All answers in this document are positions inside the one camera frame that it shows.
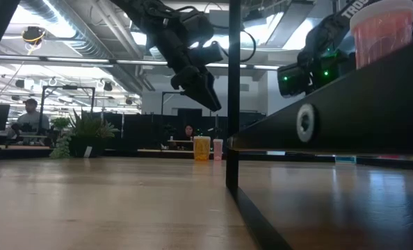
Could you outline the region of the silver ventilation duct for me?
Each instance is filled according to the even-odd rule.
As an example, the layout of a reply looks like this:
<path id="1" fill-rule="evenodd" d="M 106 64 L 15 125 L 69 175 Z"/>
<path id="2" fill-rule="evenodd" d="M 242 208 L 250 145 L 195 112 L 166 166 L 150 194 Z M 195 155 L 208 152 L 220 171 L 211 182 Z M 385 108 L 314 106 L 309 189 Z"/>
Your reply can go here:
<path id="1" fill-rule="evenodd" d="M 84 58 L 111 59 L 113 57 L 113 54 L 65 0 L 21 0 L 19 4 L 23 9 L 39 17 L 54 35 L 72 38 L 69 46 Z"/>

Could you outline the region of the green background potted plant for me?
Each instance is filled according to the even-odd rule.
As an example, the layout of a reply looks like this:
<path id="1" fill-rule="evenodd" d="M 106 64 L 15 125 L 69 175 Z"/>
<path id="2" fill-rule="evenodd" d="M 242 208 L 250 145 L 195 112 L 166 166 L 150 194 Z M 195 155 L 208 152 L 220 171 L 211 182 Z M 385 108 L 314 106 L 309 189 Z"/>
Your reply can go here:
<path id="1" fill-rule="evenodd" d="M 51 120 L 51 127 L 57 131 L 58 137 L 60 138 L 63 131 L 70 126 L 70 119 L 66 117 L 57 117 Z"/>

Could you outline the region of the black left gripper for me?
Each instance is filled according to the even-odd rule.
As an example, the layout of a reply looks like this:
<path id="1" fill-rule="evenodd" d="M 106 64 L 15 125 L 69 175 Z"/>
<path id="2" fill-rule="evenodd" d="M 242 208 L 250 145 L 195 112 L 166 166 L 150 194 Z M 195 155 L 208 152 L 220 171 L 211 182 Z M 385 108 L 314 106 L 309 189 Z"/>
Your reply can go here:
<path id="1" fill-rule="evenodd" d="M 175 73 L 171 85 L 174 89 L 182 87 L 187 97 L 213 112 L 218 111 L 222 106 L 213 88 L 214 76 L 206 66 L 196 67 L 192 64 L 188 54 L 190 50 L 181 45 L 164 46 L 164 58 Z"/>

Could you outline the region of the black partition wall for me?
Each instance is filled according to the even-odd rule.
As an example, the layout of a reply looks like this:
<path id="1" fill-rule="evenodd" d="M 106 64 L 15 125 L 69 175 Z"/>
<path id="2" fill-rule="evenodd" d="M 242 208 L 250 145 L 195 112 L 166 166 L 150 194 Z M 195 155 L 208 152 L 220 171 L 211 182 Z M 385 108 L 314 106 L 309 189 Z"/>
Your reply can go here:
<path id="1" fill-rule="evenodd" d="M 106 114 L 106 118 L 119 131 L 107 142 L 107 149 L 135 151 L 170 146 L 169 139 L 188 141 L 185 128 L 191 126 L 194 135 L 225 139 L 228 118 L 220 115 L 203 116 L 199 111 L 186 111 L 182 115 L 120 115 Z"/>

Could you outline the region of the green succulent in black pot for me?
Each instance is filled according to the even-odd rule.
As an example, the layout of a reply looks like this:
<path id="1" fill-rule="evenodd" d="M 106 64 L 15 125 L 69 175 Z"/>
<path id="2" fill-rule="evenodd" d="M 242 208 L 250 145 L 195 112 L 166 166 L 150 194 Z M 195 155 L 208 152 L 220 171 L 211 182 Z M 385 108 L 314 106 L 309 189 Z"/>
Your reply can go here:
<path id="1" fill-rule="evenodd" d="M 92 147 L 90 158 L 96 158 L 102 155 L 108 141 L 120 132 L 112 123 L 85 111 L 79 115 L 73 110 L 70 125 L 71 129 L 58 138 L 50 158 L 84 158 L 87 146 Z"/>

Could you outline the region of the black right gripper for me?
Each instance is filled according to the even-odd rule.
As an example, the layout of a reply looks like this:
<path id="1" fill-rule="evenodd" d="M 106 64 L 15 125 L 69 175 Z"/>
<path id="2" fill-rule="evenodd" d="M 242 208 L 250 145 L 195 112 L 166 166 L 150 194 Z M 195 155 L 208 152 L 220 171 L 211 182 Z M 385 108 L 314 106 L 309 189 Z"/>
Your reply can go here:
<path id="1" fill-rule="evenodd" d="M 352 54 L 338 49 L 318 58 L 308 68 L 297 63 L 280 67 L 277 81 L 280 94 L 284 98 L 291 98 L 302 93 L 311 94 L 351 71 Z"/>

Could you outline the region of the white round shelf washer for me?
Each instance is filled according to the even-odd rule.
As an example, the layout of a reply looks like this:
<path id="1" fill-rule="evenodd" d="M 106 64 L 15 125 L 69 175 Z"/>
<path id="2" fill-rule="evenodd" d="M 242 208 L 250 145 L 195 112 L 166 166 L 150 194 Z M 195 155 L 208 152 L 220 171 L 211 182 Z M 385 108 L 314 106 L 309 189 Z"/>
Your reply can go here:
<path id="1" fill-rule="evenodd" d="M 296 117 L 296 133 L 301 142 L 311 142 L 318 131 L 318 112 L 316 108 L 306 103 L 302 105 Z"/>

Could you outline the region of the black dome ceiling fixture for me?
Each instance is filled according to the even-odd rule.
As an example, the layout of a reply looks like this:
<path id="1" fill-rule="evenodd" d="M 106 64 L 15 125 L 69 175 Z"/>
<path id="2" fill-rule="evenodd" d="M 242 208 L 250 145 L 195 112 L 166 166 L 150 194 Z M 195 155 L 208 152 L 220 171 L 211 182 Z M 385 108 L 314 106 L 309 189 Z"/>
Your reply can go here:
<path id="1" fill-rule="evenodd" d="M 25 43 L 32 46 L 40 45 L 46 34 L 47 31 L 39 26 L 28 26 L 27 29 L 22 32 L 22 39 Z"/>

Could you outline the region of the black vertical divider bar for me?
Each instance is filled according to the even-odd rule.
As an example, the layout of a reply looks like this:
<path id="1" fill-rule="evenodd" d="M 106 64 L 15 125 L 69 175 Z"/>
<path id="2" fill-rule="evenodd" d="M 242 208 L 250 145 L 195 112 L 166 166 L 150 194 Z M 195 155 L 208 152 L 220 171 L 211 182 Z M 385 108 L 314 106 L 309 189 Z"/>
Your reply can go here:
<path id="1" fill-rule="evenodd" d="M 229 62 L 227 116 L 229 136 L 239 132 L 241 0 L 229 0 Z M 293 250 L 238 186 L 239 152 L 227 152 L 225 183 L 248 233 L 259 250 Z"/>

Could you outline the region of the wooden background table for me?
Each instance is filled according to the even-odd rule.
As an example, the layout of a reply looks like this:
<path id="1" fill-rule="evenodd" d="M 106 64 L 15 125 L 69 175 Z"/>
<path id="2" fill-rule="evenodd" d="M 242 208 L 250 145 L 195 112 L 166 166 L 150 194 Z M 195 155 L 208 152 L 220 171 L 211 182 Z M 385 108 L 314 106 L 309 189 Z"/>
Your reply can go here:
<path id="1" fill-rule="evenodd" d="M 138 152 L 148 152 L 148 153 L 191 153 L 193 154 L 193 141 L 186 140 L 168 140 L 170 145 L 168 148 L 161 146 L 160 149 L 139 149 Z"/>

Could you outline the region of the black overhead rig frame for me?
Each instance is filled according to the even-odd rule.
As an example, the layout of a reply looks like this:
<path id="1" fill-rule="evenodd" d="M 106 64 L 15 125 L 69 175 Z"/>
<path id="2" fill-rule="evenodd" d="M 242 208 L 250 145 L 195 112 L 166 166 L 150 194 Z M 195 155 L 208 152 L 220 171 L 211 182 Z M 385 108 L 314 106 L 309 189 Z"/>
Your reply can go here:
<path id="1" fill-rule="evenodd" d="M 45 99 L 50 95 L 46 96 L 46 90 L 51 88 L 51 94 L 54 92 L 54 90 L 57 89 L 63 89 L 63 90 L 91 90 L 92 94 L 89 96 L 91 100 L 90 104 L 90 113 L 93 113 L 93 108 L 95 105 L 95 93 L 96 93 L 96 88 L 95 87 L 82 87 L 78 85 L 62 85 L 62 86 L 57 86 L 57 85 L 43 85 L 42 86 L 42 95 L 41 95 L 41 102 L 40 102 L 40 118 L 39 118 L 39 123 L 41 125 L 42 123 L 42 118 L 43 118 L 43 112 L 44 112 L 44 101 Z"/>
<path id="2" fill-rule="evenodd" d="M 179 110 L 191 108 L 191 102 L 182 92 L 162 92 L 161 114 L 177 116 Z"/>

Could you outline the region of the long ceiling light bar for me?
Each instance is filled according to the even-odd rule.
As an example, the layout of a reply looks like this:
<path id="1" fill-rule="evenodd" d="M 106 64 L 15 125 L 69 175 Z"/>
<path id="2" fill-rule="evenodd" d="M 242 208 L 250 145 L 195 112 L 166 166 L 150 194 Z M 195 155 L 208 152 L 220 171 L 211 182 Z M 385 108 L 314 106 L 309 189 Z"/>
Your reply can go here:
<path id="1" fill-rule="evenodd" d="M 74 63 L 89 65 L 146 65 L 146 66 L 168 66 L 166 61 L 157 60 L 118 60 L 118 59 L 98 59 L 98 58 L 71 58 L 71 57 L 49 57 L 49 56 L 24 56 L 0 54 L 0 60 L 24 61 L 24 62 L 46 62 L 46 63 Z M 225 63 L 210 63 L 206 65 L 212 68 L 228 68 Z M 250 65 L 240 64 L 241 69 L 276 71 L 280 66 L 277 65 Z"/>

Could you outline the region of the orange pill bottle white cap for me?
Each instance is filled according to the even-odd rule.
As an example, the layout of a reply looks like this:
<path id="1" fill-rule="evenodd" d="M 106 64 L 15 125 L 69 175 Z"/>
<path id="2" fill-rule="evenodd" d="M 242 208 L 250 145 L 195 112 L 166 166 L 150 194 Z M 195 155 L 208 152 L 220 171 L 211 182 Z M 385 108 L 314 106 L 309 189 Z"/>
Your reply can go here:
<path id="1" fill-rule="evenodd" d="M 197 161 L 207 161 L 211 145 L 211 138 L 207 136 L 195 136 L 193 138 L 193 154 L 194 159 Z"/>

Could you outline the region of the wooden shelf board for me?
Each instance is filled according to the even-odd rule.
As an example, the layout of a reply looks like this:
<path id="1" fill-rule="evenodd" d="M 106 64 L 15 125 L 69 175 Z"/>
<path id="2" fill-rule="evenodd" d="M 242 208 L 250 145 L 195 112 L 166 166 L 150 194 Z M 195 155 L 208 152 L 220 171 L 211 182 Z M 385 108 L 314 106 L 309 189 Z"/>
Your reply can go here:
<path id="1" fill-rule="evenodd" d="M 318 112 L 311 142 L 296 133 L 300 107 Z M 228 139 L 236 151 L 413 156 L 413 41 Z"/>

